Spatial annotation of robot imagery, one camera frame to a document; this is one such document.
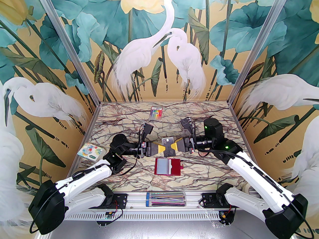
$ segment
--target white egret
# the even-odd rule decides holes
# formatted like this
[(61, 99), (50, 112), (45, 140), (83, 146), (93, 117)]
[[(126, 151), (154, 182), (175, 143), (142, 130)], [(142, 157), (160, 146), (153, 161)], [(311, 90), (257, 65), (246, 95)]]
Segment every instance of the white egret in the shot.
[(129, 84), (131, 82), (131, 74), (141, 67), (148, 66), (151, 62), (152, 55), (161, 44), (158, 41), (172, 27), (175, 18), (172, 0), (164, 0), (164, 7), (166, 20), (162, 28), (153, 36), (132, 40), (115, 59), (113, 64), (115, 73), (113, 86), (115, 88), (120, 87), (123, 92), (126, 92), (127, 87), (131, 89), (132, 87)]
[(37, 83), (23, 77), (14, 77), (6, 81), (2, 88), (5, 99), (5, 117), (9, 114), (12, 97), (28, 114), (37, 117), (56, 117), (69, 124), (86, 127), (86, 112), (74, 98), (66, 95), (51, 83)]
[(3, 97), (0, 98), (0, 145), (0, 234), (4, 236), (6, 233), (16, 238), (17, 234), (26, 232), (28, 227), (25, 225), (31, 220), (25, 206), (31, 202), (31, 197), (16, 188), (19, 161), (24, 149), (15, 136), (11, 113), (5, 116)]
[(319, 116), (308, 125), (302, 144), (301, 153), (297, 156), (294, 166), (287, 172), (292, 172), (292, 178), (299, 180), (287, 187), (294, 194), (301, 193), (308, 200), (307, 216), (319, 213)]
[(190, 98), (200, 96), (206, 85), (206, 77), (201, 64), (199, 50), (187, 43), (187, 35), (180, 28), (171, 28), (159, 43), (169, 39), (167, 54), (172, 63), (178, 68), (182, 84), (187, 86), (189, 80)]
[(256, 107), (260, 102), (286, 110), (292, 106), (319, 104), (319, 88), (294, 74), (281, 74), (258, 82), (244, 98), (244, 107)]

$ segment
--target painted wall mural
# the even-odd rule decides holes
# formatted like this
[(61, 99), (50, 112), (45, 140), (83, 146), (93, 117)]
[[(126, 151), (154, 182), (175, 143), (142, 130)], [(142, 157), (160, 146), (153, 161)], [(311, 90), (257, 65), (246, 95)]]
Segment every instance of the painted wall mural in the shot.
[(0, 0), (0, 89), (0, 234), (33, 238), (27, 208), (66, 177), (95, 110), (39, 0)]
[[(273, 1), (52, 3), (100, 99), (147, 101), (227, 99)], [(285, 34), (279, 22), (267, 44)]]
[[(319, 238), (319, 0), (287, 0), (276, 24), (286, 34), (267, 44), (233, 107), (262, 169), (307, 198)], [(311, 238), (305, 224), (298, 232)]]

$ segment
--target small colorful box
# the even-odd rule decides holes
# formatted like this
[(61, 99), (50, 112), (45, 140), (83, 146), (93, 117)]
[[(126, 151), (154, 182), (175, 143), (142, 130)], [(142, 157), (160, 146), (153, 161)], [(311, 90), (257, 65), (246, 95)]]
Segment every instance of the small colorful box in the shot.
[(151, 113), (150, 113), (150, 120), (160, 120), (162, 117), (162, 107), (154, 107), (152, 106)]
[(97, 161), (100, 155), (104, 156), (105, 154), (105, 149), (91, 143), (84, 144), (78, 152), (79, 156), (93, 161)]

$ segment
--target colorful marker set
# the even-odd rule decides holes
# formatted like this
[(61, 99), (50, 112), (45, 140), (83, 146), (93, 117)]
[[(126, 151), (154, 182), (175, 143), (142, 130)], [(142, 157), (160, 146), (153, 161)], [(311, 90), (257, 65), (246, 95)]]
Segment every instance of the colorful marker set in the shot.
[(162, 107), (154, 107), (152, 106), (151, 113), (150, 113), (150, 119), (151, 120), (160, 120), (162, 117)]
[(147, 192), (146, 207), (186, 206), (184, 192)]

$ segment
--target vent grille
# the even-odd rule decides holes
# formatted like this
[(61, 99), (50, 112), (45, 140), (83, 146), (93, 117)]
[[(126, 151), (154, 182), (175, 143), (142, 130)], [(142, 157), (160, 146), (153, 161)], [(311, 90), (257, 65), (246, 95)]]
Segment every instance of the vent grille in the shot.
[[(113, 219), (121, 215), (117, 212)], [(113, 219), (105, 219), (105, 212), (80, 212), (73, 214), (66, 220), (69, 221), (112, 221)], [(208, 221), (220, 220), (218, 211), (195, 211), (195, 212), (124, 212), (121, 221)]]

